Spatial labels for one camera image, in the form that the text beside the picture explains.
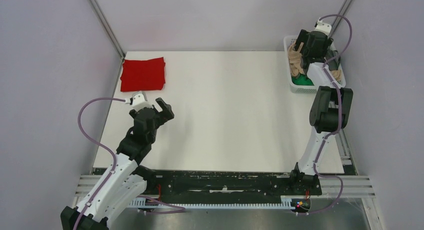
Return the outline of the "beige t shirt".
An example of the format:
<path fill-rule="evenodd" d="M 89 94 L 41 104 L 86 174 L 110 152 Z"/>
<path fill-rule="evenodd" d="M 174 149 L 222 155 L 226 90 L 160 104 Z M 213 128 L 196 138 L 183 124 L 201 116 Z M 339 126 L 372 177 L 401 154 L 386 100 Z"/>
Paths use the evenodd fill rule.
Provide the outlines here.
<path fill-rule="evenodd" d="M 294 51 L 295 43 L 292 43 L 288 48 L 288 62 L 290 75 L 296 77 L 299 74 L 306 75 L 301 68 L 301 54 L 299 51 Z M 329 70 L 338 83 L 342 82 L 342 71 L 339 69 L 341 60 L 340 58 L 334 59 L 328 63 Z"/>

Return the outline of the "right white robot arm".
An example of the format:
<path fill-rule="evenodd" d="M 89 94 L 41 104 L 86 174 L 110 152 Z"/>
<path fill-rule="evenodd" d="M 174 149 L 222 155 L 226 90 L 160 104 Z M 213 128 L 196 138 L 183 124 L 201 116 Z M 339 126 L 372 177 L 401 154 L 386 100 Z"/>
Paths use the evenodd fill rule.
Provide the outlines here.
<path fill-rule="evenodd" d="M 326 54 L 332 43 L 322 31 L 301 30 L 294 45 L 294 50 L 301 54 L 302 69 L 317 87 L 309 112 L 310 138 L 288 181 L 295 194 L 318 184 L 320 162 L 327 145 L 349 119 L 353 91 L 343 88 L 330 72 Z"/>

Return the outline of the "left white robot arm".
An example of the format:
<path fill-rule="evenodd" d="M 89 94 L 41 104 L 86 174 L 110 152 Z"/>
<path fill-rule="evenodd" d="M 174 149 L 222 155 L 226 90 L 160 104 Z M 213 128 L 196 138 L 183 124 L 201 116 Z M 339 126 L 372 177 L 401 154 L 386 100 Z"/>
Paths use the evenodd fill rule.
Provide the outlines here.
<path fill-rule="evenodd" d="M 123 100 L 132 107 L 129 114 L 133 126 L 116 151 L 107 149 L 112 163 L 90 192 L 75 207 L 62 210 L 63 229 L 109 229 L 133 199 L 156 190 L 157 180 L 151 176 L 152 170 L 141 166 L 141 162 L 151 151 L 157 130 L 175 115 L 162 98 L 155 101 L 160 111 L 141 93 Z"/>

